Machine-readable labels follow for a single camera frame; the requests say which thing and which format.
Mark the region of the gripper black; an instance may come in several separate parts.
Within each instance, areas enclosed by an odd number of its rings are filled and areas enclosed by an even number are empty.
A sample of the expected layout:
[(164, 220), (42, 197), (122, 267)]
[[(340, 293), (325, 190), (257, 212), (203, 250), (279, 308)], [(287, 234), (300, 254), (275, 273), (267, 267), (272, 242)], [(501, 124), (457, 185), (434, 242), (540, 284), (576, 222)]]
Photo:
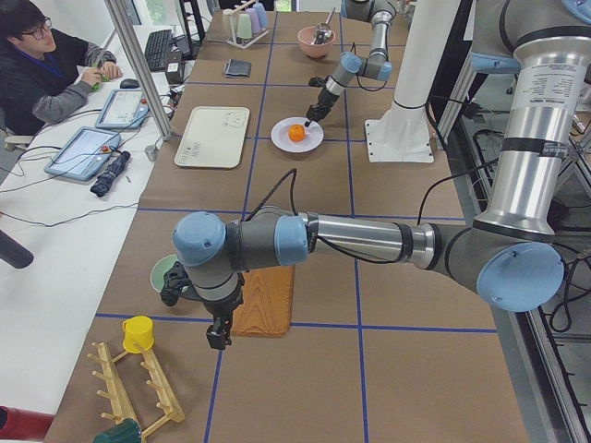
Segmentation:
[(310, 87), (320, 88), (317, 103), (309, 106), (305, 128), (310, 128), (313, 121), (323, 120), (332, 110), (333, 105), (338, 101), (344, 91), (344, 86), (332, 76), (326, 78), (313, 77), (308, 81)]
[(212, 314), (213, 323), (207, 328), (206, 337), (212, 349), (225, 350), (232, 344), (231, 328), (234, 311), (243, 304), (243, 286), (245, 280), (241, 273), (235, 273), (229, 282), (230, 292), (224, 292), (220, 298), (203, 298), (205, 290), (196, 288), (184, 266), (176, 261), (163, 275), (161, 300), (165, 305), (174, 306), (179, 298), (200, 302)]

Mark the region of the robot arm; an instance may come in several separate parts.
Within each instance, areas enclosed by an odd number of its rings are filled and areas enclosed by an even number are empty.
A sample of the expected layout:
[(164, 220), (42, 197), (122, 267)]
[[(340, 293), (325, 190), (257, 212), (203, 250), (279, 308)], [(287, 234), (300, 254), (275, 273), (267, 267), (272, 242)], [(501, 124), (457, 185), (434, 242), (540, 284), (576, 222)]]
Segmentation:
[(193, 212), (173, 231), (177, 260), (161, 299), (211, 313), (209, 344), (231, 342), (243, 275), (305, 261), (317, 243), (366, 262), (410, 262), (447, 276), (500, 309), (525, 312), (560, 288), (564, 266), (548, 212), (590, 65), (586, 1), (480, 1), (475, 58), (519, 70), (487, 208), (467, 227), (354, 220), (260, 204), (243, 221)]
[(305, 127), (324, 119), (354, 78), (369, 78), (383, 83), (389, 80), (392, 63), (389, 58), (388, 36), (396, 14), (392, 1), (342, 2), (342, 17), (371, 25), (372, 38), (368, 56), (360, 56), (353, 49), (342, 52), (336, 68), (329, 76), (314, 77), (308, 82), (309, 86), (320, 88), (320, 93), (317, 102), (308, 108)]

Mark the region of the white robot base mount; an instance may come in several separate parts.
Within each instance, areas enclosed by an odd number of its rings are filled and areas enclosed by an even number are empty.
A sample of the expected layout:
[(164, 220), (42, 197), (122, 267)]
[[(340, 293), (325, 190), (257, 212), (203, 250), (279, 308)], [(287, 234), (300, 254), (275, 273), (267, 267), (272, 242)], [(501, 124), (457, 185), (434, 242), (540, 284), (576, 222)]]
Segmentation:
[(426, 111), (459, 0), (419, 0), (392, 98), (381, 119), (366, 121), (371, 162), (434, 161)]

